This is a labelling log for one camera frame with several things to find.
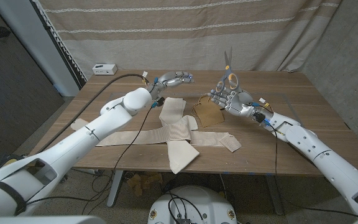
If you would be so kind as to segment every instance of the wooden table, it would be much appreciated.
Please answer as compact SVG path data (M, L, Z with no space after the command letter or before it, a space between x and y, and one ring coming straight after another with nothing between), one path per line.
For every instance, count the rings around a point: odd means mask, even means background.
M148 79L154 80L167 71L148 71ZM223 71L190 71L195 83L170 88L162 93L164 97L186 100L184 115L190 114L198 98L209 92L223 75ZM60 115L46 135L30 154L35 154L53 135L99 91L108 81L125 73L142 71L118 71L115 76L92 76L84 88ZM257 101L266 99L274 111L298 120L305 128L315 132L331 149L358 169L358 138L345 125L339 115L321 96L302 73L287 72L236 72L241 88L247 90ZM91 121L98 117L102 106L108 101L125 95L144 84L137 77L123 78L109 86L81 114L80 118ZM160 128L158 118L162 108L150 112L143 130ZM134 117L123 131L137 131L146 111ZM241 142L242 147L231 153L223 147L195 146L199 156L182 172L209 172L224 174L273 174L275 167L275 137L250 118L238 117L223 111L225 122L199 131L229 132ZM52 145L71 134L68 128ZM75 167L84 169L112 169L119 155L127 146L96 147ZM166 144L131 146L117 165L117 170L151 170L170 172ZM278 142L277 173L279 175L321 175L320 171L292 149L288 144Z

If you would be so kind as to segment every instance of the scissors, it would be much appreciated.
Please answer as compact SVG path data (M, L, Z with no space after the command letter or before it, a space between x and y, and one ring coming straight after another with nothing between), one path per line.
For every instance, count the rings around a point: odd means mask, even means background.
M233 48L230 48L230 54L229 57L227 57L226 51L224 52L224 59L226 61L226 67L225 72L218 84L216 84L216 92L222 93L224 90L224 83L226 79L229 80L230 90L237 90L239 88L239 79L237 78L236 74L234 74L231 70L231 57L232 57L232 50Z

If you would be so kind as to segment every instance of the white device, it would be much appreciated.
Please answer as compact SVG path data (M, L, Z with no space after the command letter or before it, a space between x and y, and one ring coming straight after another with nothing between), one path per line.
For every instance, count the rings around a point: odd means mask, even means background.
M96 64L92 68L95 75L114 75L117 72L116 64Z
M176 196L187 198L197 207L200 214L190 203L182 202L179 198L175 198ZM206 187L182 186L171 190L170 194L162 195L152 205L147 223L174 223L168 207L179 223L237 224L233 206L218 193Z

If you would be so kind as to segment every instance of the small white box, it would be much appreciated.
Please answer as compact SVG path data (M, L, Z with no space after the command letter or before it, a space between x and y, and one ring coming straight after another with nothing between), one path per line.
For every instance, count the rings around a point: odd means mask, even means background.
M114 75L117 71L116 64L96 64L93 68L95 75Z

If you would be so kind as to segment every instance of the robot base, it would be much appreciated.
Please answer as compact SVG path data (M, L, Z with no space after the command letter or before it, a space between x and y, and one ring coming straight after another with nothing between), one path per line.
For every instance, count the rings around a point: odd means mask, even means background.
M150 209L149 224L167 224L175 223L168 210L168 203L175 195L189 200L197 207L204 218L205 223L224 223L236 224L237 218L232 205L215 191L206 187L189 185L175 188L167 192L154 202ZM179 223L203 223L197 210L187 201L183 201L186 207L187 219L185 218L185 209L180 199L175 199L181 216L178 213L176 205L171 201L170 209L175 218L181 217Z

